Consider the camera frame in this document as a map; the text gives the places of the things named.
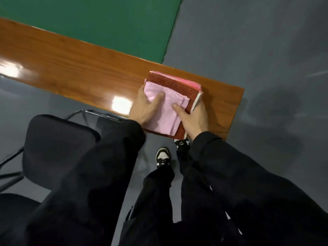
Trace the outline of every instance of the gray floor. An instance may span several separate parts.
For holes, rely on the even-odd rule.
[[[163,64],[242,86],[245,94],[228,142],[267,170],[288,178],[328,211],[328,0],[183,0]],[[64,117],[90,108],[0,77],[0,157],[24,143],[36,114]],[[82,117],[76,122],[83,123]],[[96,120],[91,127],[101,131]],[[125,196],[113,245],[125,214],[155,169],[167,138],[147,135]],[[20,169],[19,159],[1,170]],[[180,215],[182,176],[170,196]],[[8,192],[42,201],[49,193],[28,180]]]

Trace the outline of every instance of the metal chair frame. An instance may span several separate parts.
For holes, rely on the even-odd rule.
[[[105,119],[110,119],[110,120],[115,121],[115,122],[122,122],[123,120],[127,119],[124,116],[120,116],[120,115],[116,115],[116,114],[103,114],[103,113],[93,111],[93,110],[80,110],[80,111],[76,111],[76,112],[73,112],[72,114],[68,115],[65,118],[65,120],[69,120],[73,116],[75,116],[77,114],[80,114],[80,113],[82,113],[82,116],[83,116],[85,121],[87,120],[86,114],[91,114],[91,115],[99,116],[99,117],[102,117],[102,118],[105,118]],[[20,149],[18,149],[15,153],[13,153],[10,156],[6,157],[4,160],[2,160],[0,162],[0,169],[5,164],[10,162],[13,158],[15,158],[16,156],[21,154],[23,151],[24,151],[24,146],[21,147]],[[6,184],[3,184],[2,186],[0,186],[0,193],[2,193],[4,190],[10,188],[14,184],[20,182],[22,179],[24,179],[25,175],[24,175],[23,171],[14,172],[14,173],[10,173],[10,174],[0,174],[0,179],[7,179],[7,178],[12,178],[12,177],[15,177],[15,178],[8,181]]]

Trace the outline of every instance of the wooden tabletop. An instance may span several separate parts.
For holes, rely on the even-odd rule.
[[[226,139],[243,88],[0,18],[0,74],[19,82],[128,116],[151,70],[198,82],[209,130]]]

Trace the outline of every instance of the black jacket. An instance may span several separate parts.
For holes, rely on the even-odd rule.
[[[0,245],[110,245],[145,134],[122,122],[80,160],[33,217]],[[191,156],[252,245],[328,245],[328,216],[292,182],[269,173],[210,132]]]

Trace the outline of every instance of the green surface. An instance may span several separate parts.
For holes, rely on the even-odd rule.
[[[0,16],[161,63],[181,0],[0,0]]]

